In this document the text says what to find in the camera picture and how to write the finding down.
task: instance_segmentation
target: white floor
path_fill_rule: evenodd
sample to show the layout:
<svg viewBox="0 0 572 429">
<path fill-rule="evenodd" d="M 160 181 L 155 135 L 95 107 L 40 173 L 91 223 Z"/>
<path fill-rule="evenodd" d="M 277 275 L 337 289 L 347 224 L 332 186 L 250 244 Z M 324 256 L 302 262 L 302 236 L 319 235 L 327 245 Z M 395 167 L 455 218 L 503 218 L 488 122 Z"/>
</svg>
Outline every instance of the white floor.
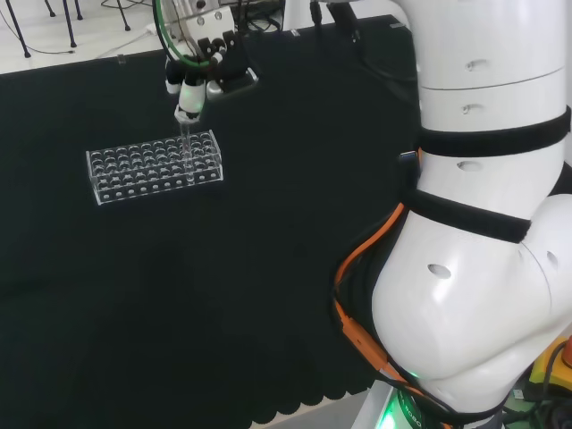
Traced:
<svg viewBox="0 0 572 429">
<path fill-rule="evenodd" d="M 54 18 L 50 18 L 44 0 L 11 1 L 26 45 L 50 52 L 71 50 L 63 3 L 61 0 L 49 2 L 56 14 Z M 78 21 L 75 4 L 73 0 L 68 0 L 73 35 L 78 44 L 72 49 L 75 51 L 73 54 L 46 55 L 30 51 L 32 57 L 24 58 L 20 41 L 0 20 L 0 74 L 161 49 L 158 38 L 146 29 L 153 23 L 150 7 L 139 4 L 126 10 L 131 31 L 125 31 L 119 10 L 102 7 L 100 3 L 100 0 L 80 0 L 83 20 Z M 115 0 L 110 0 L 109 4 L 117 5 Z M 0 2 L 0 11 L 14 29 L 5 2 Z M 134 39 L 137 40 L 110 52 Z"/>
</svg>

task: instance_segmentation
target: test tube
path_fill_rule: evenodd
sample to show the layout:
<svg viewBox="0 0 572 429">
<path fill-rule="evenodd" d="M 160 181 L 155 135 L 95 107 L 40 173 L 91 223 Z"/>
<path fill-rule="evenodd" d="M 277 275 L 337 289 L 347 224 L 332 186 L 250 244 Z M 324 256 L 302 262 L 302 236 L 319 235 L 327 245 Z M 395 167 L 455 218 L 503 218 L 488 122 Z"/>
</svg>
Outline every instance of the test tube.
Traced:
<svg viewBox="0 0 572 429">
<path fill-rule="evenodd" d="M 190 160 L 191 153 L 190 153 L 190 125 L 188 123 L 180 123 L 181 126 L 181 156 L 182 156 L 182 165 L 185 170 L 185 174 L 187 174 L 187 178 L 189 181 L 192 181 L 194 178 L 193 175 L 193 164 Z"/>
</svg>

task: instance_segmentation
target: yellow object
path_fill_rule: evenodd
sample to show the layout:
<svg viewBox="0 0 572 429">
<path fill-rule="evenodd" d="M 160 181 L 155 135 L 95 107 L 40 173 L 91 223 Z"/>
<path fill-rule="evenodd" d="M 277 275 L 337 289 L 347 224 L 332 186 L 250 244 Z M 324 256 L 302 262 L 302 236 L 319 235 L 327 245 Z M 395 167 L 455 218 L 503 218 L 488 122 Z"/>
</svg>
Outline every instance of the yellow object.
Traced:
<svg viewBox="0 0 572 429">
<path fill-rule="evenodd" d="M 546 375 L 546 366 L 551 358 L 552 351 L 558 347 L 563 341 L 567 341 L 566 337 L 558 337 L 549 348 L 547 348 L 542 355 L 540 355 L 534 362 L 533 372 L 530 374 L 531 383 L 540 383 L 544 381 Z M 556 356 L 554 367 L 552 368 L 550 384 L 558 385 L 572 391 L 572 369 L 568 368 L 562 362 L 562 352 Z"/>
</svg>

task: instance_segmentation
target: velcro strap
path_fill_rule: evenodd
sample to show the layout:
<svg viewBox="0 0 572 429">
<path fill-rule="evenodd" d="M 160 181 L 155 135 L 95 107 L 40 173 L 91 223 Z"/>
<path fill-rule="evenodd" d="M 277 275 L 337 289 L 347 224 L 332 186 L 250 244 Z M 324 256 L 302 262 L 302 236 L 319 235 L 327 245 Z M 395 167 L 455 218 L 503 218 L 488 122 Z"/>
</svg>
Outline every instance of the velcro strap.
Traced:
<svg viewBox="0 0 572 429">
<path fill-rule="evenodd" d="M 401 202 L 412 212 L 437 223 L 496 240 L 520 243 L 531 222 L 451 201 L 416 188 L 419 161 L 415 152 L 400 156 Z"/>
<path fill-rule="evenodd" d="M 558 118 L 521 128 L 479 132 L 422 129 L 418 145 L 428 154 L 482 157 L 523 154 L 552 146 L 570 132 L 570 107 Z"/>
</svg>

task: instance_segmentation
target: green cable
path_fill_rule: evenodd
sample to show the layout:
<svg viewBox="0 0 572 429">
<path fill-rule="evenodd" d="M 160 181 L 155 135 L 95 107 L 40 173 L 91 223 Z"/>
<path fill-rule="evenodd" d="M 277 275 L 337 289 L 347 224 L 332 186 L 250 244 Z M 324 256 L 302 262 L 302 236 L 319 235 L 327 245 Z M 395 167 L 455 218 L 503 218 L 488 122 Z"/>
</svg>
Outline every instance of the green cable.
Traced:
<svg viewBox="0 0 572 429">
<path fill-rule="evenodd" d="M 167 29 L 164 26 L 163 21 L 163 11 L 161 11 L 161 0 L 156 0 L 156 9 L 157 9 L 157 18 L 159 20 L 159 26 L 161 27 L 161 34 L 163 35 L 163 39 L 167 41 L 167 45 L 171 48 L 171 50 L 177 55 L 177 57 L 186 65 L 190 67 L 208 67 L 210 62 L 204 61 L 202 63 L 195 63 L 191 61 L 189 58 L 185 57 L 179 50 L 175 47 L 174 43 L 172 42 L 171 38 L 167 33 Z"/>
</svg>

